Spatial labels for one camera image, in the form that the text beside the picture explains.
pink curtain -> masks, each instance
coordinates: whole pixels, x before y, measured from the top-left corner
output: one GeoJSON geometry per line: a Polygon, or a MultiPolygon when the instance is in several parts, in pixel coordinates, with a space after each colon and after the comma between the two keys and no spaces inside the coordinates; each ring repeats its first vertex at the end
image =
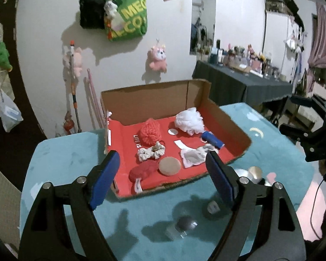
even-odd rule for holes
{"type": "Polygon", "coordinates": [[[312,92],[314,87],[314,75],[310,68],[326,68],[326,10],[324,5],[316,4],[317,9],[317,33],[313,48],[308,59],[307,92],[312,92]]]}

cardboard flap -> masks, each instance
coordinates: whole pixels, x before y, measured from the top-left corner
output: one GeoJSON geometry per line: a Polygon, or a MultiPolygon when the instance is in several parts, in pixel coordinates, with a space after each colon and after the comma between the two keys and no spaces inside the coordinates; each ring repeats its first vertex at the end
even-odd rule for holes
{"type": "Polygon", "coordinates": [[[205,80],[184,80],[154,83],[103,91],[103,109],[123,125],[145,122],[148,118],[175,116],[191,107],[198,107],[205,80]]]}

pink plush toy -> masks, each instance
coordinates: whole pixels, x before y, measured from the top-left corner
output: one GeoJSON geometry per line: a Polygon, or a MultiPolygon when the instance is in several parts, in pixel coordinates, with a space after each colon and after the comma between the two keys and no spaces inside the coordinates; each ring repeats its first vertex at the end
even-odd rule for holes
{"type": "MultiPolygon", "coordinates": [[[[79,78],[82,71],[82,49],[78,47],[74,52],[74,76],[79,78]]],[[[64,55],[64,65],[70,69],[70,53],[64,55]]]]}
{"type": "Polygon", "coordinates": [[[165,46],[162,47],[152,47],[151,49],[152,63],[150,63],[150,68],[155,71],[166,72],[166,54],[165,46]]]}

blue gripper pad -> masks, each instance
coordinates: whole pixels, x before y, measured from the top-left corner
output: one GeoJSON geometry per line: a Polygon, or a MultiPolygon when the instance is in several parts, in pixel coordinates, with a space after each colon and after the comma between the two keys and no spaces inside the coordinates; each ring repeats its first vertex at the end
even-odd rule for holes
{"type": "Polygon", "coordinates": [[[237,173],[232,167],[224,165],[214,151],[207,154],[205,163],[223,203],[232,208],[238,195],[237,173]]]}
{"type": "Polygon", "coordinates": [[[110,151],[103,162],[95,166],[88,174],[89,206],[95,210],[101,205],[120,167],[120,156],[116,151],[110,151]]]}

green plush toy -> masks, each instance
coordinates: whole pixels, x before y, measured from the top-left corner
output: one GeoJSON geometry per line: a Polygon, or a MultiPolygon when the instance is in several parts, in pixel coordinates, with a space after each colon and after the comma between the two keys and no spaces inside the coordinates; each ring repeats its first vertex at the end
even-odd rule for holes
{"type": "Polygon", "coordinates": [[[5,43],[0,42],[0,67],[8,72],[12,71],[12,66],[9,61],[9,51],[7,51],[5,43]]]}

